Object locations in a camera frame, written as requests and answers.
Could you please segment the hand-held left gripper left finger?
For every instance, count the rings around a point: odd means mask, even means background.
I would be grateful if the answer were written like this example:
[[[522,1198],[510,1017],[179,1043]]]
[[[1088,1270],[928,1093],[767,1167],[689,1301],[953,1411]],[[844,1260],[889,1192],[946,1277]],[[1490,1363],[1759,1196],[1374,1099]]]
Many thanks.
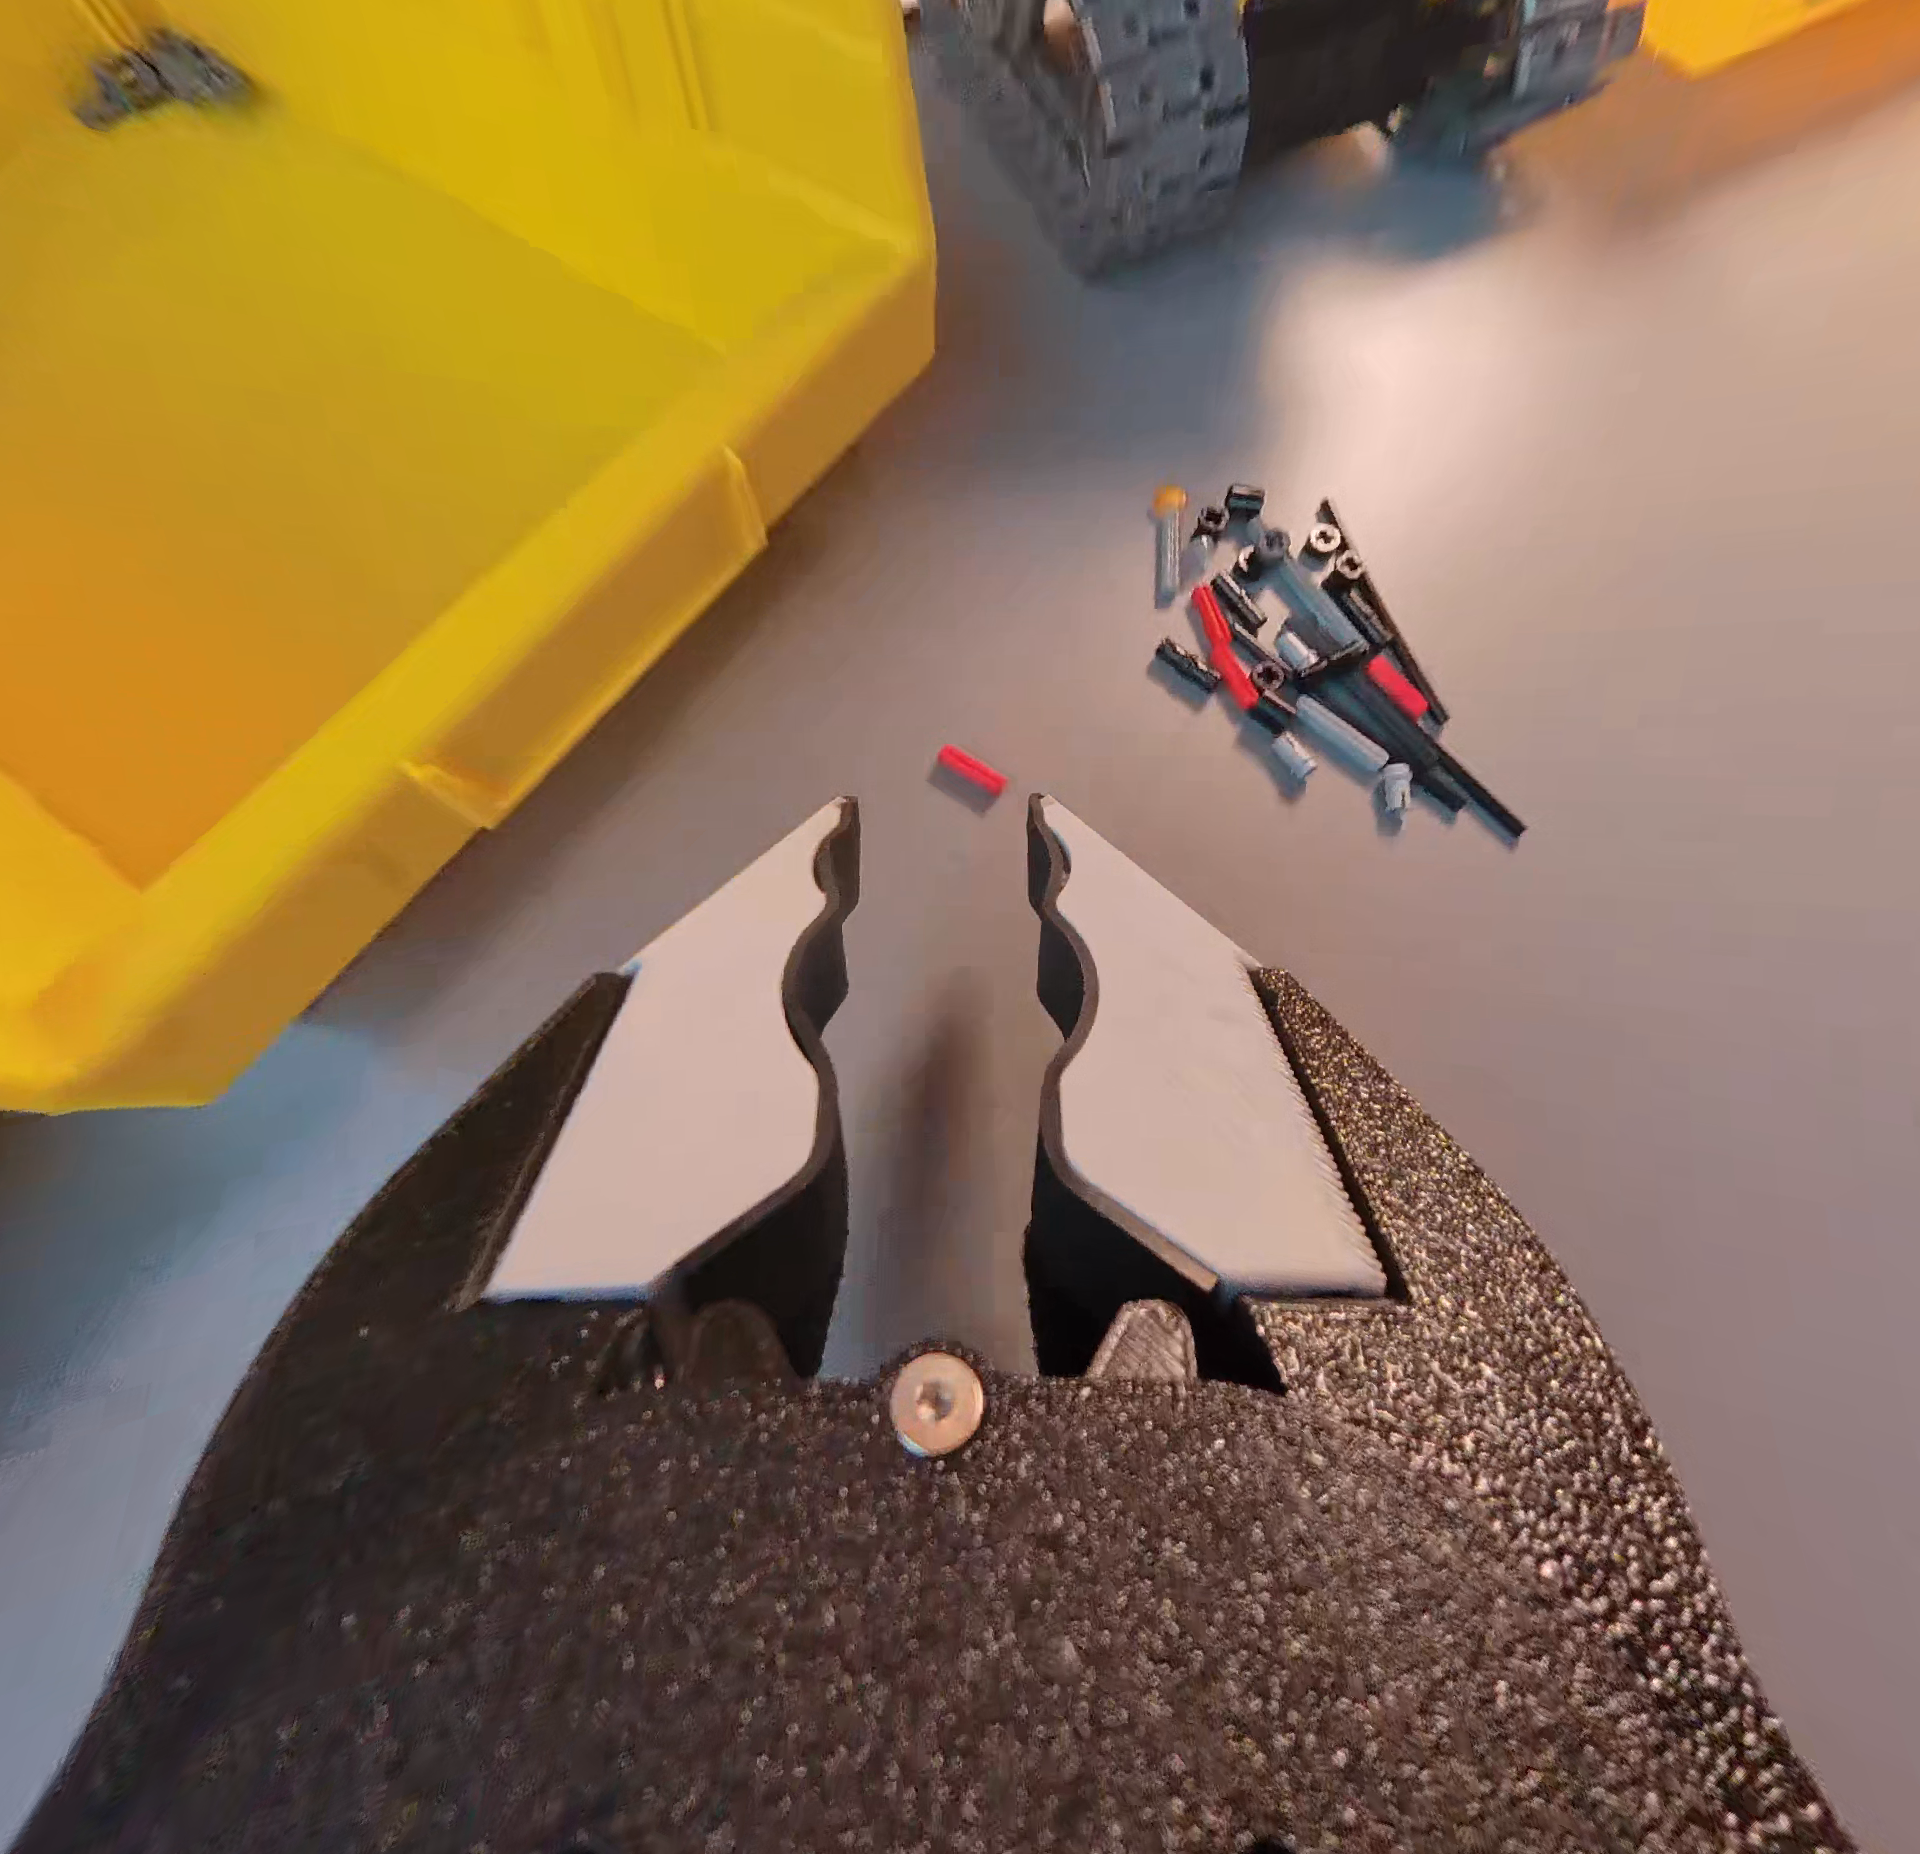
[[[620,968],[625,995],[510,1219],[492,1302],[832,1308],[849,1231],[822,1034],[858,803],[830,800]]]

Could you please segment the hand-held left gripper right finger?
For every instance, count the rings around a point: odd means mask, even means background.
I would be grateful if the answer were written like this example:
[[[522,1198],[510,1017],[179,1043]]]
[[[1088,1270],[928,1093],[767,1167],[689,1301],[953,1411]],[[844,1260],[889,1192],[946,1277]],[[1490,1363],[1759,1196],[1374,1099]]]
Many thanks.
[[[1061,1183],[1200,1291],[1383,1299],[1254,957],[1060,800],[1029,802],[1036,914],[1065,951],[1046,1096]]]

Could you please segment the pile of black brick parts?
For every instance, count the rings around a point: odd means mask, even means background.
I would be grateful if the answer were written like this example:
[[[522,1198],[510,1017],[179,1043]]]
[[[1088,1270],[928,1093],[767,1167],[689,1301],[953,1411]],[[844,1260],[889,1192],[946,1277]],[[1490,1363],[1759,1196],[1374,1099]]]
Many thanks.
[[[1451,715],[1330,500],[1289,534],[1260,485],[1194,503],[1166,484],[1145,518],[1155,602],[1187,622],[1184,640],[1158,639],[1152,673],[1222,702],[1287,793],[1333,767],[1365,786],[1387,832],[1423,800],[1520,844],[1525,819],[1450,750]]]

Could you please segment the yellow tracked toy robot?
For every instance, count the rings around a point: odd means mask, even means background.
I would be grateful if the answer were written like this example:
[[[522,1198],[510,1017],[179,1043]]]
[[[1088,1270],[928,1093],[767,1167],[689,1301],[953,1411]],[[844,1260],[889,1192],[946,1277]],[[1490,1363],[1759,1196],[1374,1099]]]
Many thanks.
[[[1247,170],[1368,128],[1475,169],[1584,104],[1646,0],[917,0],[948,88],[1064,262],[1210,232]]]

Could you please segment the small grey brick piece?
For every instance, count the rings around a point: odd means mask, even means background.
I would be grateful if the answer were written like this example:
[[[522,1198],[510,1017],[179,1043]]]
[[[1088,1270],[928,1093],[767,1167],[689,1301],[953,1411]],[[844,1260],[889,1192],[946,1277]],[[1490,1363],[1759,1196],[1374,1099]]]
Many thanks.
[[[163,106],[243,106],[254,90],[251,77],[207,44],[154,30],[136,44],[93,59],[70,113],[81,127],[105,133]]]

